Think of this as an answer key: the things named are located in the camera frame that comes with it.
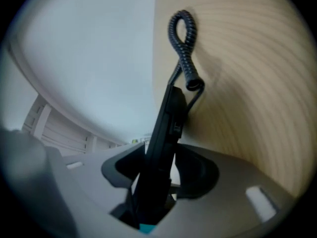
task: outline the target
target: black coiled phone cord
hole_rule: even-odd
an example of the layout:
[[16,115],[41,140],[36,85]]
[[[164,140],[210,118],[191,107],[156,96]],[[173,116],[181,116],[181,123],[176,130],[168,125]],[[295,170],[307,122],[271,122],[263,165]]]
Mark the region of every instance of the black coiled phone cord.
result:
[[[186,38],[184,43],[179,39],[177,35],[177,30],[176,30],[177,23],[180,19],[183,19],[186,25]],[[198,76],[197,70],[191,58],[196,37],[197,37],[197,27],[192,15],[186,10],[181,10],[175,13],[169,21],[168,38],[173,48],[175,49],[175,51],[177,52],[179,56],[179,61],[177,63],[177,66],[172,76],[170,77],[168,81],[168,84],[174,85],[176,79],[181,74],[181,72],[184,72],[187,90],[189,91],[198,90],[195,97],[187,105],[187,108],[184,114],[184,119],[188,115],[194,103],[201,96],[205,88],[205,83]]]

